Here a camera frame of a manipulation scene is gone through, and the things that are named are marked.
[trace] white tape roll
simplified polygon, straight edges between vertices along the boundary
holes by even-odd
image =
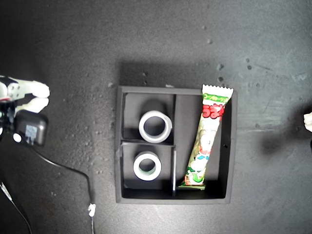
[[[152,170],[144,171],[140,168],[141,161],[145,159],[150,159],[155,163],[155,166]],[[156,179],[159,176],[160,171],[161,171],[161,162],[159,158],[157,157],[157,155],[154,154],[153,152],[144,151],[144,152],[139,153],[136,156],[135,163],[133,165],[133,170],[139,179],[142,179],[145,181],[151,181],[153,179]]]
[[[165,129],[164,129],[164,131],[161,134],[157,135],[157,136],[150,135],[150,134],[148,134],[144,130],[145,122],[149,118],[152,118],[152,117],[159,117],[159,118],[161,118],[165,122]],[[163,142],[170,135],[171,129],[172,129],[172,122],[171,122],[171,120],[169,119],[168,116],[166,116],[165,114],[163,114],[160,111],[149,111],[149,112],[146,112],[142,116],[142,118],[140,120],[140,123],[138,125],[138,130],[140,131],[141,136],[143,137],[144,140],[146,140],[147,142],[150,142],[150,143],[161,143],[161,142]]]

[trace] candy wrapper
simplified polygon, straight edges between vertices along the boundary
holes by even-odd
[[[204,190],[206,165],[215,140],[225,104],[232,96],[233,89],[203,85],[203,112],[184,181],[179,187]]]

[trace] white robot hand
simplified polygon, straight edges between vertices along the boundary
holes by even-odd
[[[15,114],[20,110],[39,113],[49,103],[50,89],[47,85],[37,81],[0,76],[0,103],[23,99],[26,94],[33,94],[36,98],[25,105],[17,106]]]
[[[16,101],[26,94],[36,98],[17,106]],[[21,142],[20,133],[28,143],[43,145],[48,120],[38,113],[48,105],[49,96],[50,90],[45,84],[0,76],[0,136],[14,128],[14,141]]]

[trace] black box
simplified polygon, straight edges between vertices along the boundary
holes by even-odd
[[[140,136],[139,121],[149,110],[159,110],[173,123],[162,143],[148,143]],[[138,204],[220,204],[229,203],[234,171],[237,92],[226,104],[215,136],[205,175],[206,189],[185,190],[184,179],[193,149],[200,114],[201,90],[120,86],[117,92],[115,179],[117,203]],[[133,170],[135,157],[142,151],[156,153],[161,161],[160,175],[143,181]],[[176,168],[174,176],[174,151]],[[173,179],[176,191],[173,193]]]

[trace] gray surface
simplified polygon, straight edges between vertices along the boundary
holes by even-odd
[[[93,175],[98,233],[312,232],[312,133],[302,124],[312,111],[310,0],[7,2],[0,71],[51,87],[41,151]],[[231,203],[117,205],[109,83],[200,88],[218,77],[239,93]],[[85,181],[10,142],[0,171],[34,232],[90,233]],[[27,233],[2,194],[0,204],[1,233]]]

